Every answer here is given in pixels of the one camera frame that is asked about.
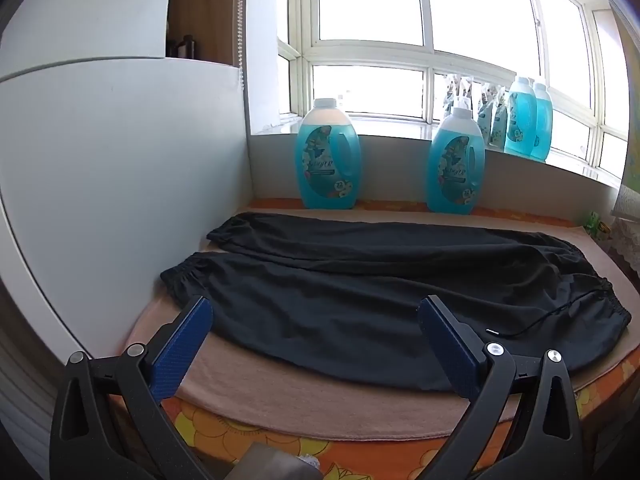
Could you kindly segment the black pants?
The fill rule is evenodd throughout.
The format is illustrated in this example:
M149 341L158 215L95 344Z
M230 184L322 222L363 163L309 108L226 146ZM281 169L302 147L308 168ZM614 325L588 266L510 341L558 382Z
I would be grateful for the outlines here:
M208 237L160 277L175 303L204 297L219 337L348 382L449 389L416 315L432 295L484 341L558 350L572 372L631 320L586 256L544 233L246 212Z

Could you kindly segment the orange floral bedsheet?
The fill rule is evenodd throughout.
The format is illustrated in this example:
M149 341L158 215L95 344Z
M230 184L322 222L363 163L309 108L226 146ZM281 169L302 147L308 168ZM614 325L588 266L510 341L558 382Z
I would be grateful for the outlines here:
M299 216L296 200L258 200L255 205L296 206L276 209L253 208L255 212L283 212ZM357 209L382 211L426 212L412 203L365 202ZM536 217L511 211L483 210L480 216L513 219L533 223L577 228L566 220ZM590 384L577 387L577 411L586 437L598 437L604 428L617 422L631 408L639 393L639 345L612 370ZM281 434L266 428L250 426L228 417L209 413L204 408L177 396L163 402L171 422L193 451L203 458L220 458L235 463L253 443L263 443L294 455L318 458L326 479L414 479L434 458L446 442L446 436L409 441L337 441Z

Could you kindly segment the white cabinet panel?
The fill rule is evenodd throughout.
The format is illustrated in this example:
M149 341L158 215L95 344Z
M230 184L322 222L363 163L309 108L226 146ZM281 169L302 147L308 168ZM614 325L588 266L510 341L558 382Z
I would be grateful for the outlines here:
M114 354L250 198L240 71L168 58L168 0L24 0L1 39L1 277L60 360Z

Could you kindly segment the right blue detergent bottle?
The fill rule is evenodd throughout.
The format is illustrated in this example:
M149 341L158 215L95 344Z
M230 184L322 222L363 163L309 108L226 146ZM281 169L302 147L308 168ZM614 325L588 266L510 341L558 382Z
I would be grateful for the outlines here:
M454 106L428 152L427 208L442 214L469 214L480 198L485 162L485 141L472 112Z

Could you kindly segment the blue detergent bottle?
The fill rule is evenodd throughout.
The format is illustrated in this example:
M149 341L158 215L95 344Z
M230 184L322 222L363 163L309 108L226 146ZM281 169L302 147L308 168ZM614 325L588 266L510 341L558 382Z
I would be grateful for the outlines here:
M358 134L336 99L314 100L299 125L294 162L300 197L308 209L352 209L362 177Z
M485 141L472 112L454 106L428 152L427 208L442 214L469 214L480 198L485 162Z

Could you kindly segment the blue bottle on windowsill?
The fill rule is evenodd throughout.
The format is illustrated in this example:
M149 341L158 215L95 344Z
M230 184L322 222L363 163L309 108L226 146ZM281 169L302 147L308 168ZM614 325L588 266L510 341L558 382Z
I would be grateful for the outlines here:
M535 82L533 89L537 100L537 118L536 138L530 157L544 162L551 148L553 105L545 84Z
M537 100L529 80L516 77L508 95L506 145L508 153L528 157L536 138Z

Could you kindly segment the white refill pouch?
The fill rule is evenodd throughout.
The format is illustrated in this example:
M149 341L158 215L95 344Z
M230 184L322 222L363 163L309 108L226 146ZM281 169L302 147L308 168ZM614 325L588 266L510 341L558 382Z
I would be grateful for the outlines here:
M498 104L498 87L488 84L480 94L477 107L477 125L486 145L496 146L494 142L494 119Z
M500 88L492 100L491 128L489 145L499 151L506 145L506 124L508 123L509 91Z

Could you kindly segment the left blue detergent bottle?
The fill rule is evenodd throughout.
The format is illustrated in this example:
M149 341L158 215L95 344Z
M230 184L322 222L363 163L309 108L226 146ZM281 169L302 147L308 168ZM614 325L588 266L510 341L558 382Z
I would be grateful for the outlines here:
M336 99L314 100L299 125L294 162L300 197L308 209L352 209L362 177L358 134Z

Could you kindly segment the white window frame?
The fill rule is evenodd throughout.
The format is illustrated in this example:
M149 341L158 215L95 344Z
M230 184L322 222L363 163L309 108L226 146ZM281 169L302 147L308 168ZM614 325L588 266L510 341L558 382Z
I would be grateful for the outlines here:
M318 96L352 114L437 126L456 96L498 110L518 76L547 87L548 159L619 179L629 98L608 0L274 0L277 109Z

